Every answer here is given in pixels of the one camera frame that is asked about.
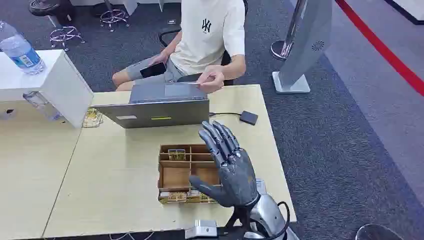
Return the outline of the person's left hand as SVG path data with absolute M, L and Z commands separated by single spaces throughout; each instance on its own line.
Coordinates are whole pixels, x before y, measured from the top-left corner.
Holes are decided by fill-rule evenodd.
M 198 88 L 207 94 L 220 90 L 225 81 L 223 69 L 220 65 L 208 66 L 196 81 Z

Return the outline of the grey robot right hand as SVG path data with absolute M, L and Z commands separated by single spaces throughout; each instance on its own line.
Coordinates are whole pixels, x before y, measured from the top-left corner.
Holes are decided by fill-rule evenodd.
M 248 206 L 256 201 L 260 194 L 247 151 L 225 125 L 214 120 L 203 121 L 202 127 L 198 134 L 215 162 L 221 186 L 210 185 L 195 175 L 189 177 L 190 184 L 225 208 Z

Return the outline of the person's right hand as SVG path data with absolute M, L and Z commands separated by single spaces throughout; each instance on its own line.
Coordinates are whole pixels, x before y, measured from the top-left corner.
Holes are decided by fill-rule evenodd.
M 163 50 L 159 54 L 150 58 L 148 66 L 156 65 L 158 63 L 165 64 L 168 61 L 169 56 L 170 54 L 167 51 Z

